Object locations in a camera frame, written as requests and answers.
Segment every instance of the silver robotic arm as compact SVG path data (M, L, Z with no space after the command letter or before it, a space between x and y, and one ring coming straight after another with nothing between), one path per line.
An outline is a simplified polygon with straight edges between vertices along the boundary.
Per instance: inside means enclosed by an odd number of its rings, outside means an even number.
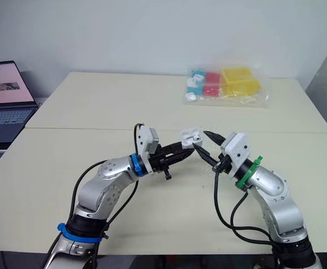
M322 269L313 252L302 214L289 194L287 181L274 171L260 166L262 157L254 162L248 159L251 145L244 133L232 133L227 139L219 134L205 134L222 150L219 161L198 145L199 155L216 173L225 172L237 179L236 186L249 191L258 201L273 242L273 255L279 260L278 268Z
M108 239L105 231L124 207L111 216L122 191L147 174L163 171L170 179L169 166L194 152L192 145L186 148L183 142L161 147L156 131L146 126L140 126L135 141L137 154L105 161L81 188L72 217L58 225L61 233L44 261L44 269L95 268L98 246L102 238Z

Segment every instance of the white table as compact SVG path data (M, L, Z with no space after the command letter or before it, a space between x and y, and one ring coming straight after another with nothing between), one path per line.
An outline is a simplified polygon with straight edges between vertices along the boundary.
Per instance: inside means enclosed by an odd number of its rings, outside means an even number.
M262 155L263 166L288 180L314 250L327 252L327 134L248 135L254 149L251 159ZM162 145L179 140L179 132L160 131L159 136ZM213 156L219 153L208 140L204 147ZM23 130L0 159L0 250L46 252L58 233L57 224L67 219L79 175L94 162L131 152L132 131ZM240 241L219 222L213 206L213 172L197 153L172 166L171 173L169 181L163 174L140 180L100 254L270 253L267 246ZM123 192L120 203L132 187ZM221 179L219 202L226 218L242 194L232 181ZM265 227L252 197L242 205L236 223Z
M184 76L73 72L30 119L27 128L157 130L202 126L221 132L327 133L327 123L294 79L272 79L268 108L183 103Z

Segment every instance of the plastic bag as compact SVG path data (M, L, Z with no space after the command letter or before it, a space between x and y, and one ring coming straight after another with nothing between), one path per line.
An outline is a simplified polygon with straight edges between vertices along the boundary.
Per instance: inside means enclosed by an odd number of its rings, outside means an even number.
M246 66L196 67L188 72L184 97L191 105L266 107L268 80Z

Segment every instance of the laptop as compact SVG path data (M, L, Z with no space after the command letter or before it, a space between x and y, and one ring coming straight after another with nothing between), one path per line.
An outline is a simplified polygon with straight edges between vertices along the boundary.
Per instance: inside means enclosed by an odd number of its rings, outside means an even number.
M0 62L0 143L12 142L37 108L15 62Z

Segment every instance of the black cable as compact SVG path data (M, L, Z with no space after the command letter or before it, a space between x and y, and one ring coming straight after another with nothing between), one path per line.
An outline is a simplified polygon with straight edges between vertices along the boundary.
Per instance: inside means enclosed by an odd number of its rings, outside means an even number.
M133 128L133 140L135 143L135 153L138 155L138 148L137 148L137 128L140 128L143 124L142 123L137 123L135 127ZM108 229L109 225L114 221L114 219L118 216L119 213L127 206L127 204L130 202L130 200L133 198L135 195L137 188L139 186L139 182L136 181L135 187L131 193L131 195L128 197L128 199L124 202L124 204L117 210L117 212L109 219L109 221L106 223L104 228L101 230L100 237L103 237L104 232ZM99 243L96 243L95 245L95 252L93 255L93 262L92 262L92 268L96 269L97 266L97 257L98 257L98 249L99 249Z
M133 128L133 138L134 138L134 141L135 141L135 153L136 153L136 155L138 155L138 153L139 153L139 151L137 149L137 137L136 137L137 136L137 127L141 127L142 125L144 125L144 124L137 123Z
M5 253L4 253L4 251L0 251L0 253L1 253L2 266L4 267L4 269L8 269L6 259L5 259Z
M234 215L236 214L237 209L240 207L240 205L244 202L244 200L245 200L247 197L248 197L248 192L245 192L245 194L244 194L243 197L238 201L238 203L236 204L236 206L234 207L234 209L233 209L233 211L232 211L232 213L231 213L231 226L234 227L235 230L242 230L242 229L238 229L239 226L234 226L234 224L233 224L233 219L234 219ZM253 228L254 231L260 231L260 232L262 232L263 234L265 234L265 235L269 238L269 241L271 241L270 234L269 234L267 231L265 231L265 230L263 230L263 229L261 229L261 228L258 228L258 227L250 227L250 226L248 226L248 228L249 228L249 229L252 229L252 228Z
M47 251L44 261L42 262L42 265L41 265L42 269L45 268L45 265L49 260L51 252L52 252L53 248L55 247L56 243L58 242L58 239L60 238L61 234L62 234L62 232L60 231L60 233L56 236L55 240L53 241L52 245L50 246L49 250Z
M246 241L248 243L252 243L252 244L263 244L263 245L271 245L272 247L275 248L279 248L279 246L277 245L277 243L273 242L273 241L264 241L264 240L255 240L255 239L250 239L247 237L242 236L241 234L239 234L237 232L237 230L254 230L254 231L259 231L265 235L267 235L268 233L258 227L253 227L253 226L234 226L231 224L228 224L222 217L222 214L220 213L219 210L219 206L218 206L218 182L219 182L219 172L216 172L215 177L214 177L214 207L215 210L217 212L217 215L219 217L219 220L229 229L231 229L233 231L233 233L236 235L236 237L240 238L243 241Z
M96 166L103 164L106 160L104 161L99 161L98 163L95 163L93 165L91 165L90 167L88 167L83 174L79 177L79 179L77 180L75 187L73 188L73 192L72 192L72 198L71 198L71 207L70 207L70 214L68 214L68 219L67 219L67 223L72 219L73 217L73 212L75 211L75 204L76 204L76 194L77 194L77 189L79 188L79 185L82 181L82 179L85 177L85 175L93 168L95 168Z
M253 227L253 226L234 226L231 225L229 223L227 223L223 217L222 214L220 213L220 209L219 209L219 205L218 205L218 182L219 182L219 172L215 173L215 177L214 177L214 207L215 210L217 212L218 218L219 220L224 224L224 226L226 226L227 228L231 229L231 230L253 230L253 231L259 231L263 234L265 234L266 236L268 236L268 238L270 239L270 235L267 231L258 228L258 227Z

